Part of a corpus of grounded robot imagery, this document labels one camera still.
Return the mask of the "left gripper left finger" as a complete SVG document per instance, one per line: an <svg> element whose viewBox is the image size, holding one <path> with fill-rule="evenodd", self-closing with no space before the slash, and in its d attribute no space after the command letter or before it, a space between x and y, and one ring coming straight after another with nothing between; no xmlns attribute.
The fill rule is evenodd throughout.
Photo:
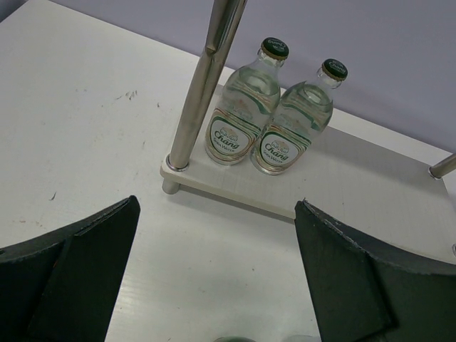
<svg viewBox="0 0 456 342"><path fill-rule="evenodd" d="M132 195L1 248L1 340L104 341L139 216Z"/></svg>

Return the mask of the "green glass bottle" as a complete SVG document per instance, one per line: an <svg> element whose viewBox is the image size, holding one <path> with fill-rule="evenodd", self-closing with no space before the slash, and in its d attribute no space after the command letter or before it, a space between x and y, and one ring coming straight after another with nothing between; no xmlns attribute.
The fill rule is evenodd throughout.
<svg viewBox="0 0 456 342"><path fill-rule="evenodd" d="M242 336L223 336L214 340L214 342L255 342L254 340Z"/></svg>

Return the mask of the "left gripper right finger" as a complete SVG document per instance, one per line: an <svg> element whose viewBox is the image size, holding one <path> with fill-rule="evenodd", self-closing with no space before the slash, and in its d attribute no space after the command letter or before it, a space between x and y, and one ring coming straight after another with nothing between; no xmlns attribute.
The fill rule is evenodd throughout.
<svg viewBox="0 0 456 342"><path fill-rule="evenodd" d="M388 244L305 200L295 216L322 341L455 340L455 265Z"/></svg>

